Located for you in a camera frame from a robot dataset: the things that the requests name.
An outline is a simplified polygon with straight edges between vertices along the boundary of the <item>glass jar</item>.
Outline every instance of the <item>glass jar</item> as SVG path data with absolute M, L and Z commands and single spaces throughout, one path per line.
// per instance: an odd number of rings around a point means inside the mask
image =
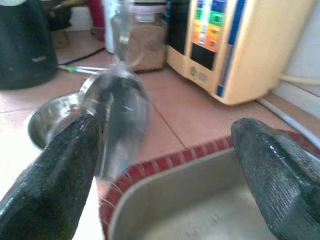
M 133 71 L 161 69 L 166 61 L 167 24 L 163 4 L 132 8 L 128 61 Z

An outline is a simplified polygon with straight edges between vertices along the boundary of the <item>metal bowl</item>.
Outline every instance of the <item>metal bowl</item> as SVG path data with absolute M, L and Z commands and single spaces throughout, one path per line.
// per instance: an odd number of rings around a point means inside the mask
M 51 139 L 81 116 L 80 94 L 57 97 L 32 112 L 27 119 L 27 133 L 32 143 L 44 149 Z

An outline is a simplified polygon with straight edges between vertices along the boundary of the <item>tiled countertop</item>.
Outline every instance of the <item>tiled countertop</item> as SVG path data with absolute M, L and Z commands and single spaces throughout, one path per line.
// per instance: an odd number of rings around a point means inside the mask
M 59 63 L 81 57 L 102 48 L 89 32 L 69 33 L 70 46 L 57 50 Z M 105 67 L 112 61 L 106 51 L 84 59 L 79 66 Z M 226 106 L 210 97 L 191 81 L 166 66 L 160 71 L 138 75 L 151 100 L 151 123 L 138 160 L 167 155 L 184 148 L 230 135 L 232 122 L 252 117 L 283 130 L 293 130 L 272 112 L 253 101 L 239 106 Z M 18 174 L 40 153 L 30 142 L 25 127 L 26 117 L 37 107 L 58 96 L 80 89 L 87 74 L 60 70 L 56 77 L 42 85 L 0 91 L 0 198 Z M 272 103 L 281 102 L 268 96 Z M 282 101 L 280 108 L 289 110 L 318 136 L 318 121 Z

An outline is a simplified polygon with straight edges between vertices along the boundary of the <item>power cord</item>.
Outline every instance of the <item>power cord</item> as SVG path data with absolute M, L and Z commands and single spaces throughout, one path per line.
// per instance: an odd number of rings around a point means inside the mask
M 106 49 L 105 47 L 100 48 L 100 49 L 98 49 L 97 51 L 94 51 L 94 52 L 92 52 L 92 53 L 90 53 L 90 54 L 88 54 L 88 55 L 84 55 L 84 56 L 78 57 L 78 58 L 76 58 L 76 59 L 73 59 L 73 60 L 70 60 L 70 61 L 66 61 L 66 62 L 64 62 L 64 63 L 60 63 L 60 64 L 58 64 L 58 65 L 69 65 L 69 64 L 73 64 L 73 63 L 78 62 L 78 61 L 81 61 L 81 60 L 83 60 L 83 59 L 90 58 L 90 57 L 92 57 L 92 56 L 94 56 L 94 55 L 102 52 L 102 51 L 105 50 L 105 49 Z

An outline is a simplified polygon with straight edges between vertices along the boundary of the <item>stainless steel sink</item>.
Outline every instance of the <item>stainless steel sink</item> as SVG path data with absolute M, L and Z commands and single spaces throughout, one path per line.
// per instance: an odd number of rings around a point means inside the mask
M 233 149 L 134 184 L 118 202 L 110 240 L 275 240 Z

